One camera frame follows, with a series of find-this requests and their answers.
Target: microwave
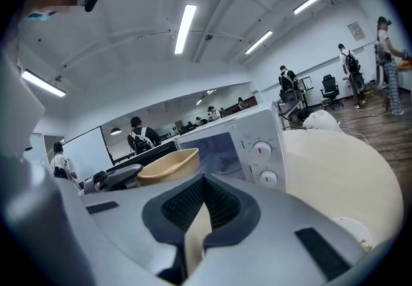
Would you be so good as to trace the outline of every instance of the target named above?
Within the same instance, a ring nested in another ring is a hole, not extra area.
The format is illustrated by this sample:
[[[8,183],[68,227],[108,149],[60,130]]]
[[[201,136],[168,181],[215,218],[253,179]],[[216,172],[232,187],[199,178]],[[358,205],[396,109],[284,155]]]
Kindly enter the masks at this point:
[[[178,149],[199,149],[198,173],[286,192],[285,143],[273,102],[199,126],[175,141]]]

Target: striped pants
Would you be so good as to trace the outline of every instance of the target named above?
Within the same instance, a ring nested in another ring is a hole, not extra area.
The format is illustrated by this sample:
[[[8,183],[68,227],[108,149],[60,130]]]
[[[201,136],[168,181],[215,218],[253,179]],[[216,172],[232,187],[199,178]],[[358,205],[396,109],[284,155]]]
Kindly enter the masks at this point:
[[[391,62],[384,64],[384,71],[388,76],[389,97],[391,99],[392,112],[399,114],[402,112],[402,106],[399,100],[399,77],[398,68],[394,59]]]

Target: microwave window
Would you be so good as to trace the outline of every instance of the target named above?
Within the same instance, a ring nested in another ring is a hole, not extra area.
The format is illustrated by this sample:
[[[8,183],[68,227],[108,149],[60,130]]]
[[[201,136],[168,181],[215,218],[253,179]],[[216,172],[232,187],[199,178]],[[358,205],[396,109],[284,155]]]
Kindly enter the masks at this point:
[[[199,149],[199,173],[246,180],[229,133],[193,140],[180,144],[182,149]]]

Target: sneaker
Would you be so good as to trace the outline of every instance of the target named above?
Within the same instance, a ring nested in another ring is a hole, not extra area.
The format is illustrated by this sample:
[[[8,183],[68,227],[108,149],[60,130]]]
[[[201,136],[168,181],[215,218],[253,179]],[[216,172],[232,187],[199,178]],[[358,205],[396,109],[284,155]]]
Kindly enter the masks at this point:
[[[405,114],[405,111],[402,110],[399,114],[396,114],[396,113],[394,113],[394,112],[392,111],[392,114],[393,114],[393,115],[396,115],[397,117],[400,117],[401,115]]]

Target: whiteboard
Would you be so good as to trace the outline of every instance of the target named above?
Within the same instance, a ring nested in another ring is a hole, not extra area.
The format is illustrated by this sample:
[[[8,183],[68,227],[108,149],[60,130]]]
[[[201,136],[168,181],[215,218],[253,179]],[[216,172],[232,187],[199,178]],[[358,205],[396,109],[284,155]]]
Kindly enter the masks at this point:
[[[79,180],[113,167],[100,127],[63,144]]]

